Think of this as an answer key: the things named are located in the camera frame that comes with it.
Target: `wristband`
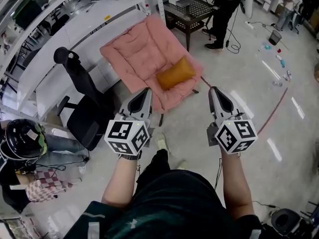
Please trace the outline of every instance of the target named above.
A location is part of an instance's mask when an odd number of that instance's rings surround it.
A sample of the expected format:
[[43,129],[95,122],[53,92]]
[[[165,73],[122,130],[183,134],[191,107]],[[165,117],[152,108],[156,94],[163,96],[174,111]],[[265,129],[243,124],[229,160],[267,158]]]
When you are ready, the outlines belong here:
[[142,152],[140,151],[138,155],[125,155],[125,154],[119,154],[119,158],[125,158],[127,160],[139,160],[141,158]]

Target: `orange pillow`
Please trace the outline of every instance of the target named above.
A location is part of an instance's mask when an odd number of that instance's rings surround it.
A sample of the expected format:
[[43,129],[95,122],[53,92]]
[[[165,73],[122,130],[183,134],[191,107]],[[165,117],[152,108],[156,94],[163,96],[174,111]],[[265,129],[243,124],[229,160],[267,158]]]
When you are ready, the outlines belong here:
[[168,90],[195,76],[192,66],[188,63],[186,57],[182,57],[175,65],[167,70],[156,74],[156,78],[163,90]]

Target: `black helmet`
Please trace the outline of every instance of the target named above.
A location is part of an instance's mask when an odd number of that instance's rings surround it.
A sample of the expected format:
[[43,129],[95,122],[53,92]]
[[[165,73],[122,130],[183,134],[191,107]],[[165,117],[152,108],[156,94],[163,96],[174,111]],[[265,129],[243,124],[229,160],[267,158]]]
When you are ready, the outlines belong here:
[[9,122],[5,130],[8,148],[6,156],[18,159],[34,159],[47,153],[48,147],[41,126],[28,119],[15,119]]

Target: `forearm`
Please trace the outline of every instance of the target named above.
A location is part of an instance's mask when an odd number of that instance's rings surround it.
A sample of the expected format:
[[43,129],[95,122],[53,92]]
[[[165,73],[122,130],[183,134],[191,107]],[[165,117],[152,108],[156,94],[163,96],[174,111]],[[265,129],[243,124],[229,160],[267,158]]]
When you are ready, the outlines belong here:
[[222,150],[222,164],[226,209],[234,218],[253,214],[251,193],[239,156],[228,155]]
[[131,202],[135,184],[136,166],[136,160],[124,158],[118,160],[112,178],[104,191],[102,203],[118,208],[125,208]]

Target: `checkered cloth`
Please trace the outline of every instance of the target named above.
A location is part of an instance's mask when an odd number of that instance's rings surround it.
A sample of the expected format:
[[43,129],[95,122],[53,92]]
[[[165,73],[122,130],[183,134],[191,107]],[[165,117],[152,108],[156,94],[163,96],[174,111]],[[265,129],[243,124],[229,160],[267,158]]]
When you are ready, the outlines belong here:
[[36,181],[30,183],[25,189],[31,202],[44,202],[54,199],[54,195],[66,192],[73,184],[60,181],[54,169],[37,171]]

